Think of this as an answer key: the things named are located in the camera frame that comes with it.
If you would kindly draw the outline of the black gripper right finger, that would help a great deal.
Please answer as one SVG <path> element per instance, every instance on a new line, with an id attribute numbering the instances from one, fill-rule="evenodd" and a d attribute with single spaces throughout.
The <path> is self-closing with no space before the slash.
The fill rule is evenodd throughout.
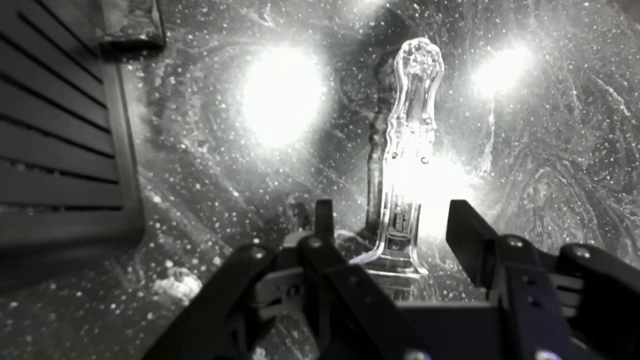
<path id="1" fill-rule="evenodd" d="M 555 255 L 497 235 L 466 201 L 451 201 L 445 245 L 502 312 L 509 360 L 640 360 L 640 271 L 572 243 Z"/>

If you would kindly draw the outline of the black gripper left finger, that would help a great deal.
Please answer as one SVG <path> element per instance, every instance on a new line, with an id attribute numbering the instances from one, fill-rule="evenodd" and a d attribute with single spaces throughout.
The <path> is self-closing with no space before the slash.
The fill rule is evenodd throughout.
<path id="1" fill-rule="evenodd" d="M 317 360 L 427 360 L 392 299 L 336 251 L 330 201 L 293 249 L 235 249 L 142 360 L 250 360 L 283 314 L 306 322 Z"/>

